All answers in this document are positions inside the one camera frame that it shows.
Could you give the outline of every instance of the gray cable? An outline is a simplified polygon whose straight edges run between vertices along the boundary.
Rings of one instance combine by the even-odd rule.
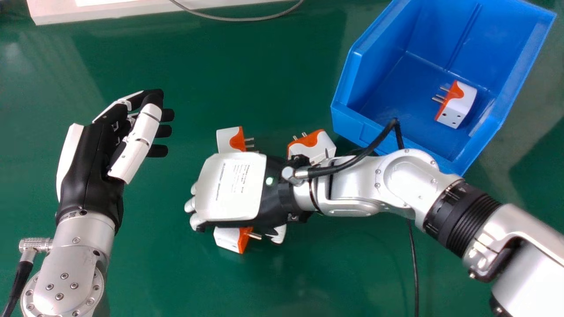
[[[205,13],[187,8],[183,4],[179,3],[176,0],[169,0],[169,1],[172,2],[173,4],[175,4],[177,7],[181,8],[182,10],[184,10],[184,11],[190,13],[190,14],[205,17],[206,19],[225,21],[225,22],[255,22],[255,21],[265,21],[265,20],[275,19],[277,17],[281,17],[283,15],[286,15],[286,14],[294,11],[299,6],[301,6],[302,3],[304,2],[304,0],[299,0],[298,3],[294,4],[291,8],[289,8],[285,11],[282,11],[280,13],[273,14],[273,15],[257,16],[257,17],[223,17],[223,16],[209,15],[209,14],[205,14]]]

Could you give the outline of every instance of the orange and white plug adapter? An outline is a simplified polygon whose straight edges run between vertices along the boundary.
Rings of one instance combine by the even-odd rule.
[[[337,147],[323,129],[316,130],[310,134],[302,132],[302,137],[294,135],[294,141],[288,144],[288,160],[293,155],[305,155],[309,157],[312,165],[318,164],[328,157],[335,157]]]
[[[254,148],[254,138],[245,138],[243,127],[228,127],[215,132],[218,153],[246,152]],[[227,250],[243,254],[249,238],[260,239],[261,236],[253,233],[252,227],[244,228],[218,228],[213,231],[215,244]]]
[[[440,122],[453,129],[458,129],[464,118],[470,112],[472,104],[476,100],[478,90],[455,80],[450,89],[440,88],[446,91],[446,96],[435,95],[432,99],[440,103],[440,109],[435,116],[435,121]]]

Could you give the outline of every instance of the green table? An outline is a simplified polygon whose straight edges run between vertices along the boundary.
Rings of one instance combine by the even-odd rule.
[[[561,0],[536,2],[564,13]],[[160,87],[177,114],[170,155],[147,159],[126,188],[108,278],[113,316],[411,316],[409,241],[397,216],[316,215],[290,227],[283,245],[251,241],[240,256],[217,248],[211,232],[193,232],[183,212],[216,149],[216,129],[243,125],[273,155],[283,155],[294,134],[332,130],[329,104],[347,51],[386,5],[308,0],[295,14],[249,24],[176,12],[36,27],[25,3],[0,14],[2,305],[19,239],[54,233],[68,126],[87,124],[125,94]],[[559,231],[563,115],[559,17],[505,126],[466,175]],[[415,240],[421,315],[489,315],[490,286],[470,280],[432,238],[417,231]]]

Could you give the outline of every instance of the blue plastic bin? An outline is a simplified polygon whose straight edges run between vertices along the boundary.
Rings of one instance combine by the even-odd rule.
[[[519,0],[392,1],[349,52],[331,104],[335,132],[364,147],[397,117],[406,147],[464,174],[501,128],[555,16]],[[431,100],[454,80],[478,89],[458,129],[434,121]],[[396,151],[394,137],[377,150]]]

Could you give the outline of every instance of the robotic hand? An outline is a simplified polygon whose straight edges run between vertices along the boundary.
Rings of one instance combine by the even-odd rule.
[[[564,316],[564,236],[526,211],[494,200],[457,175],[439,171],[417,149],[371,153],[391,130],[361,154],[326,158],[311,166],[259,153],[208,158],[184,209],[196,231],[209,226],[254,227],[280,243],[285,226],[313,212],[369,217],[391,212],[462,259],[473,279],[492,287],[496,316]],[[399,129],[396,130],[398,144]]]
[[[70,126],[56,177],[55,236],[20,242],[23,255],[3,317],[20,294],[27,317],[109,315],[105,276],[123,218],[124,185],[146,156],[168,153],[153,144],[172,133],[160,125],[174,118],[172,109],[163,109],[163,97],[160,89],[139,91],[113,102],[91,125]],[[38,252],[47,256],[26,283]]]

